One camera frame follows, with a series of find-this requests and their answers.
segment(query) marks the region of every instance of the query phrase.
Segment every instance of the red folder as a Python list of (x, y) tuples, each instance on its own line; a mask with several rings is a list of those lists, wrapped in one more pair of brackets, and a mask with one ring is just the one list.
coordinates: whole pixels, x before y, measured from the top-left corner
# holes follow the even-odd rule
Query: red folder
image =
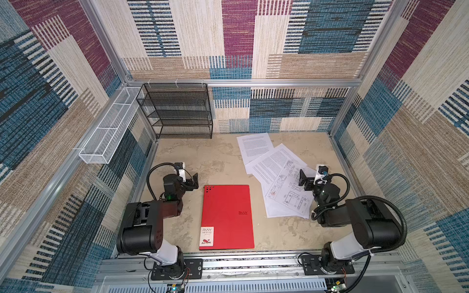
[(206, 185), (200, 250), (254, 248), (249, 185)]

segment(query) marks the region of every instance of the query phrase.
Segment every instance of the patterned wall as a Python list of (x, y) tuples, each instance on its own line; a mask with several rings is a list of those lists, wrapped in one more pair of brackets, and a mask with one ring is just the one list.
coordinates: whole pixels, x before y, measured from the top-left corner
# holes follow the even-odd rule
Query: patterned wall
[(106, 0), (134, 79), (353, 78), (391, 0)]
[(349, 88), (209, 88), (215, 133), (327, 131)]
[(109, 164), (82, 162), (0, 292), (89, 292), (101, 260), (112, 256), (150, 147), (150, 134), (135, 114)]
[(75, 1), (0, 0), (0, 245), (120, 82)]
[[(78, 0), (0, 0), (0, 68), (1, 245), (120, 81)], [(146, 161), (143, 121), (110, 164), (79, 166), (0, 292), (89, 291)]]
[(412, 0), (335, 139), (404, 213), (420, 292), (469, 291), (469, 1)]

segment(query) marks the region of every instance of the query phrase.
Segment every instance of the paper sheet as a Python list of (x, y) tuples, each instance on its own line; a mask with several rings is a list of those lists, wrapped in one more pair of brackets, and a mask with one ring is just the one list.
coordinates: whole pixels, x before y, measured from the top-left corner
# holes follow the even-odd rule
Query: paper sheet
[(305, 162), (281, 143), (275, 149), (248, 163), (246, 172), (253, 174), (261, 185), (270, 187), (289, 160), (306, 166)]
[(265, 212), (268, 218), (290, 216), (304, 217), (304, 215), (299, 214), (274, 199), (265, 196), (272, 182), (277, 178), (285, 163), (289, 160), (305, 166), (303, 171), (308, 176), (315, 176), (316, 171), (306, 167), (306, 163), (290, 151), (284, 144), (278, 145), (274, 150), (256, 158), (246, 165), (246, 172), (253, 174), (257, 180), (261, 182)]
[(236, 139), (238, 140), (242, 161), (245, 166), (259, 156), (273, 150), (272, 141), (268, 133), (238, 136)]
[(303, 169), (307, 176), (316, 174), (316, 171), (308, 167), (301, 166), (293, 161), (287, 161), (265, 194), (265, 198), (273, 199), (302, 218), (309, 218), (313, 193), (305, 191), (303, 186), (298, 186), (300, 169)]

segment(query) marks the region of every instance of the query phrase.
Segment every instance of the white wire basket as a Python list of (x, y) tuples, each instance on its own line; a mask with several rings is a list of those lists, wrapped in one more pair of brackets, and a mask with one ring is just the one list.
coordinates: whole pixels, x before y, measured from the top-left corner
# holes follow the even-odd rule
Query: white wire basket
[(130, 121), (138, 109), (140, 88), (126, 87), (107, 111), (98, 127), (80, 151), (80, 158), (87, 164), (109, 164), (121, 143)]

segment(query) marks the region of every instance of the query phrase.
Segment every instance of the marble-pattern surface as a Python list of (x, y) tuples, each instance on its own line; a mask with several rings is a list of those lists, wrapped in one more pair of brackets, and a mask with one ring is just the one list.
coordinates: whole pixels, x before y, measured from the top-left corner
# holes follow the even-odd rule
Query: marble-pattern surface
[[(181, 247), (184, 252), (198, 252), (202, 220), (203, 186), (241, 184), (250, 186), (252, 222), (256, 251), (318, 249), (352, 231), (350, 225), (323, 228), (310, 219), (300, 217), (267, 218), (259, 181), (247, 175), (236, 140), (242, 134), (213, 134), (212, 139), (161, 139), (153, 165), (162, 162), (185, 162), (186, 170), (199, 174), (199, 189), (186, 192), (184, 208), (179, 217), (164, 220), (164, 237)], [(330, 173), (344, 173), (326, 133), (297, 132), (269, 134), (274, 146), (283, 143), (292, 152), (315, 168), (322, 163)], [(172, 172), (169, 166), (160, 167), (151, 174), (151, 188), (155, 195), (163, 192), (163, 176)], [(345, 182), (334, 178), (341, 193)], [(355, 197), (350, 191), (349, 197)], [(145, 187), (141, 201), (151, 200)]]

